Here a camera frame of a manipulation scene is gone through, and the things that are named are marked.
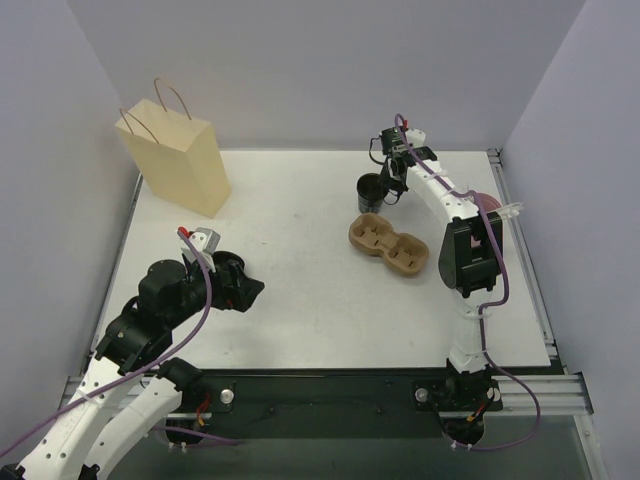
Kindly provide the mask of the dark translucent cup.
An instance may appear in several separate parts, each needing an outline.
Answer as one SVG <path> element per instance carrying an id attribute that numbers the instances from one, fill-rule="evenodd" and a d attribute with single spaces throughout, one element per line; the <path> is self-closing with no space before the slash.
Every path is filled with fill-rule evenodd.
<path id="1" fill-rule="evenodd" d="M 388 189 L 383 186 L 380 181 L 380 175 L 377 173 L 367 173 L 362 175 L 356 184 L 356 191 L 358 197 L 358 210 L 361 213 L 374 213 L 377 214 L 385 197 L 387 196 Z"/>

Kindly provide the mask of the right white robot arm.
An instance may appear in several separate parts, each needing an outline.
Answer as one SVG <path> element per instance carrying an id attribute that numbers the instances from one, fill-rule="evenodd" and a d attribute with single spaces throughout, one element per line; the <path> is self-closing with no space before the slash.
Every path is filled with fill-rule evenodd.
<path id="1" fill-rule="evenodd" d="M 396 195 L 417 194 L 445 227 L 438 271 L 459 305 L 448 355 L 459 373 L 445 380 L 443 394 L 450 405 L 464 408 L 479 395 L 479 385 L 469 374 L 489 364 L 485 332 L 489 309 L 509 298 L 503 222 L 499 214 L 481 206 L 478 192 L 457 188 L 429 148 L 389 147 L 383 155 L 383 187 Z"/>

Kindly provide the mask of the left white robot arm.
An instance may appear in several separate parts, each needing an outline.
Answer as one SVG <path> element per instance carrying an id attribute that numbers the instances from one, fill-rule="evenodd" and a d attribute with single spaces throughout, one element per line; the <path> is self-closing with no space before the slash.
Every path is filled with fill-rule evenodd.
<path id="1" fill-rule="evenodd" d="M 96 479 L 164 415 L 195 409 L 202 373 L 177 358 L 172 332 L 196 313 L 246 312 L 265 285 L 230 252 L 199 263 L 161 260 L 106 328 L 85 375 L 40 443 L 4 479 Z"/>

